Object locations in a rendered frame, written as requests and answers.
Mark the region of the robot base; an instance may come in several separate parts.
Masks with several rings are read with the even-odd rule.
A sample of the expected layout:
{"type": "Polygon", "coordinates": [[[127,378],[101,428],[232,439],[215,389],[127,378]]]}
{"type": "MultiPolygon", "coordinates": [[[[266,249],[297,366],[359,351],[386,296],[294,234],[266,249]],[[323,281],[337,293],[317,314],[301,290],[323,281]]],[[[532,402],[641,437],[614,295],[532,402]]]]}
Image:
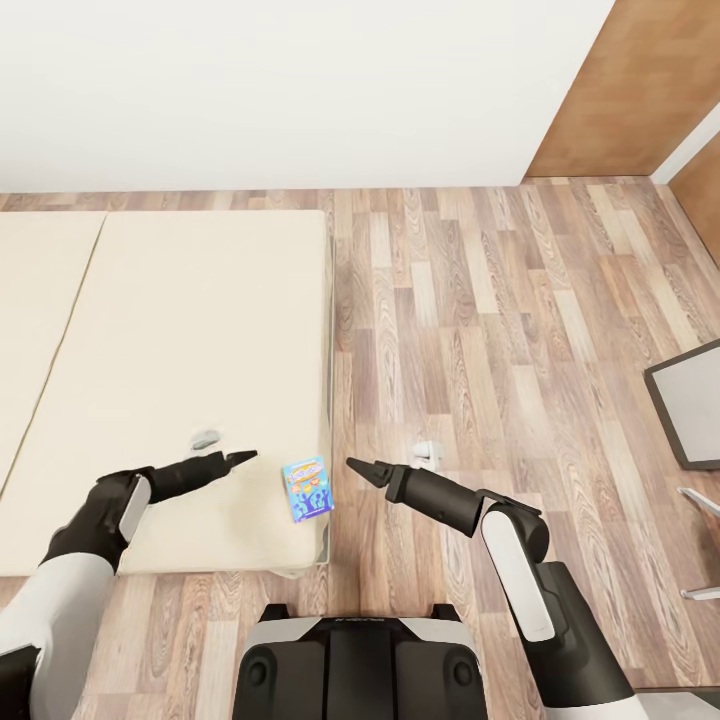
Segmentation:
{"type": "Polygon", "coordinates": [[[245,643],[232,720],[488,720],[471,630],[431,619],[285,617],[268,604],[245,643]]]}

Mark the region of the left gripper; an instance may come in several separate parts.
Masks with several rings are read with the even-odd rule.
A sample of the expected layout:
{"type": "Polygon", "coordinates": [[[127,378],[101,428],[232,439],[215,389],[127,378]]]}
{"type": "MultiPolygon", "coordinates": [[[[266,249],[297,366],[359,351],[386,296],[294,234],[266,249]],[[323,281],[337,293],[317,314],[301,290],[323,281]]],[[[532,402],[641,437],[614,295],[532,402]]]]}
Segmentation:
{"type": "Polygon", "coordinates": [[[180,479],[179,495],[206,487],[212,481],[226,477],[235,466],[258,455],[257,450],[230,453],[223,459],[223,451],[215,451],[206,457],[173,463],[180,479]]]}

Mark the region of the board game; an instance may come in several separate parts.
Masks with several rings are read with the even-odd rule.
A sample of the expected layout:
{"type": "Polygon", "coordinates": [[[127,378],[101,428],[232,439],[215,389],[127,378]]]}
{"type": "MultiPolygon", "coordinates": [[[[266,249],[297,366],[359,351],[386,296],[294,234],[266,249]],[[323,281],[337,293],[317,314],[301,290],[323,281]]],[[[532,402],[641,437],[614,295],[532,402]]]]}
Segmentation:
{"type": "Polygon", "coordinates": [[[282,469],[294,523],[335,509],[322,455],[282,469]]]}

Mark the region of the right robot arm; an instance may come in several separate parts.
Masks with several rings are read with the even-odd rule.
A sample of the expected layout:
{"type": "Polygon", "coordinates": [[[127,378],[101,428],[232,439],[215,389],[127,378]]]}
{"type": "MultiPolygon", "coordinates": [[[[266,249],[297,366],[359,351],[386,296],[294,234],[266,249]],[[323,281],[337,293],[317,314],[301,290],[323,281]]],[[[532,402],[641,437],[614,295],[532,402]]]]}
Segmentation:
{"type": "Polygon", "coordinates": [[[412,465],[347,464],[385,498],[404,503],[472,538],[478,522],[501,580],[547,720],[649,720],[593,612],[563,561],[545,561],[542,510],[437,474],[444,445],[413,445],[412,465]],[[484,498],[496,500],[480,520],[484,498]]]}

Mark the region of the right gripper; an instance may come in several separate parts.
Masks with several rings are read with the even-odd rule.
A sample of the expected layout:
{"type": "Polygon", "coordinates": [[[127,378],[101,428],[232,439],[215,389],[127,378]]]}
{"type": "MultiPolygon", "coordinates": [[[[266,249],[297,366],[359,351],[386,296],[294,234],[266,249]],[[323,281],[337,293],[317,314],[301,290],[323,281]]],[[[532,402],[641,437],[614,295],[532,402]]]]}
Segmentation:
{"type": "Polygon", "coordinates": [[[347,464],[376,488],[388,486],[386,500],[394,504],[407,504],[444,524],[446,502],[457,484],[454,480],[409,464],[384,465],[350,457],[347,464]]]}

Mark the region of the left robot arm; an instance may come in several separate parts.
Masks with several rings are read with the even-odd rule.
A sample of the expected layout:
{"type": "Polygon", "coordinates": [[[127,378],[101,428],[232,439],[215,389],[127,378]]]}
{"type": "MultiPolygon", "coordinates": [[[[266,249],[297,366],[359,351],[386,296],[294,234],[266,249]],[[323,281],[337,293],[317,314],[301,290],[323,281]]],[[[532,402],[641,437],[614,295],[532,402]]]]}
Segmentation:
{"type": "Polygon", "coordinates": [[[71,720],[123,551],[145,508],[226,477],[257,450],[208,455],[222,432],[187,439],[183,459],[103,475],[0,612],[0,720],[71,720]]]}

